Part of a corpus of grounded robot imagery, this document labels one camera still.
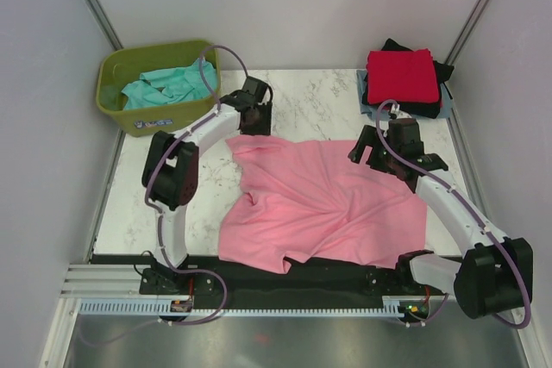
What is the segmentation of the olive green plastic bin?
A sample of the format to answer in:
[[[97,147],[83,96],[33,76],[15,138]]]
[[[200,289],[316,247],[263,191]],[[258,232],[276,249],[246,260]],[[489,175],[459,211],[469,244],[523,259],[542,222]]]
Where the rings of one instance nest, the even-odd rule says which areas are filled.
[[[125,48],[112,53],[100,65],[97,107],[111,117],[122,131],[134,137],[161,130],[172,132],[194,123],[215,105],[212,96],[184,103],[125,109],[128,98],[122,90],[127,84],[137,81],[142,73],[186,67],[201,56],[207,64],[214,66],[216,79],[220,80],[217,51],[205,50],[210,45],[206,40],[188,40]]]

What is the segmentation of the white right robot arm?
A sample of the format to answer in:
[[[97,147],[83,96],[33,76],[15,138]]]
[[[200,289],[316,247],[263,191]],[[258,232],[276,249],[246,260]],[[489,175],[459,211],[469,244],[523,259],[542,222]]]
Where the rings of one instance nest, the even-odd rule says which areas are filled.
[[[440,256],[429,250],[405,253],[398,260],[395,283],[404,293],[424,285],[455,297],[471,319],[522,309],[523,328],[531,318],[533,249],[524,238],[513,239],[497,228],[459,189],[448,165],[426,153],[416,120],[389,121],[388,129],[366,125],[350,151],[358,164],[365,149],[367,165],[407,185],[436,214],[461,256]]]

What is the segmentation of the pink t shirt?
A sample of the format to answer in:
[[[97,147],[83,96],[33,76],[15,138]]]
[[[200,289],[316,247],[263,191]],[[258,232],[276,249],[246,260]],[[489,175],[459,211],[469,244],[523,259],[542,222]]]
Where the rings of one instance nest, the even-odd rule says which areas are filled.
[[[241,195],[224,217],[218,257],[277,274],[334,259],[392,269],[422,250],[427,207],[407,185],[348,159],[349,140],[227,141]]]

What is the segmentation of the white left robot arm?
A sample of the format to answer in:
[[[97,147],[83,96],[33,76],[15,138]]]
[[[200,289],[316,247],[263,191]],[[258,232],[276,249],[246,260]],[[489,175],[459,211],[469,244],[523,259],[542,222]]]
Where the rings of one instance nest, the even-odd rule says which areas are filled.
[[[217,142],[238,131],[269,135],[273,88],[251,76],[213,109],[176,133],[154,134],[141,177],[145,203],[156,214],[156,248],[141,274],[140,293],[174,295],[188,286],[185,218],[198,190],[199,160]]]

